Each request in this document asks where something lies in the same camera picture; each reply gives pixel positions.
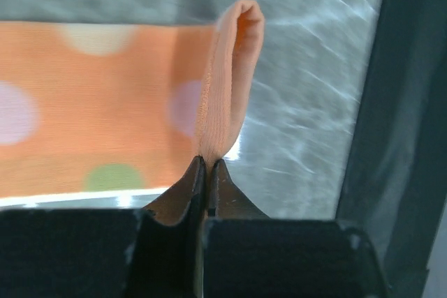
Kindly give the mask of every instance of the gray marble countertop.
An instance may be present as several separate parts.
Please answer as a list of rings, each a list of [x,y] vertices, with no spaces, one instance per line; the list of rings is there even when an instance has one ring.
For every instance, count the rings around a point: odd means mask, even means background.
[[[215,20],[234,1],[0,0],[0,20],[195,24]],[[240,141],[228,157],[230,173],[271,216],[330,218],[380,0],[258,2],[265,44]],[[107,199],[67,205],[117,204]]]

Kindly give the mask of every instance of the orange polka dot mat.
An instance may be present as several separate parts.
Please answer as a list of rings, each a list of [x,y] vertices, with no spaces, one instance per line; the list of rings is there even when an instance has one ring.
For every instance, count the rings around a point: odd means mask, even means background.
[[[194,141],[214,141],[213,134],[198,136],[198,109],[202,132],[226,127],[215,120],[219,111],[207,115],[213,103],[203,103],[219,95],[207,87],[209,69],[225,74],[241,63],[249,75],[254,71],[262,34],[253,47],[252,32],[241,27],[262,20],[240,18],[231,17],[223,29],[220,21],[195,27],[1,23],[0,198],[171,186],[193,155],[202,154]],[[232,29],[229,53],[219,49],[219,39]],[[225,54],[223,64],[212,67],[216,53]],[[230,95],[238,90],[234,84],[233,78]],[[247,90],[243,95],[248,99]],[[223,113],[240,108],[234,97],[224,100]]]

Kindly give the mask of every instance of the folded cloth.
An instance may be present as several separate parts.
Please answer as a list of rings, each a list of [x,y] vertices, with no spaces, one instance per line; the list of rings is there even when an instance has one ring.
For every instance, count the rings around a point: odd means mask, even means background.
[[[258,4],[187,27],[0,24],[0,197],[170,186],[234,144]]]

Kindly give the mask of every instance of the green dot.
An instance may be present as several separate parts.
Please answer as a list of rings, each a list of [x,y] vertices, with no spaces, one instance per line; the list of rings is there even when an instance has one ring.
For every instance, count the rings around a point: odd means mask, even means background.
[[[107,164],[95,168],[86,180],[87,191],[128,190],[144,188],[143,177],[127,164]]]

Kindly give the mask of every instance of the orange cloth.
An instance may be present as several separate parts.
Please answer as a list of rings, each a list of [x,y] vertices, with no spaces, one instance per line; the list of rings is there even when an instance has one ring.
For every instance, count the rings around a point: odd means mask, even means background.
[[[207,26],[0,24],[0,197],[170,186],[194,154],[211,166],[240,132],[263,28],[249,0]]]

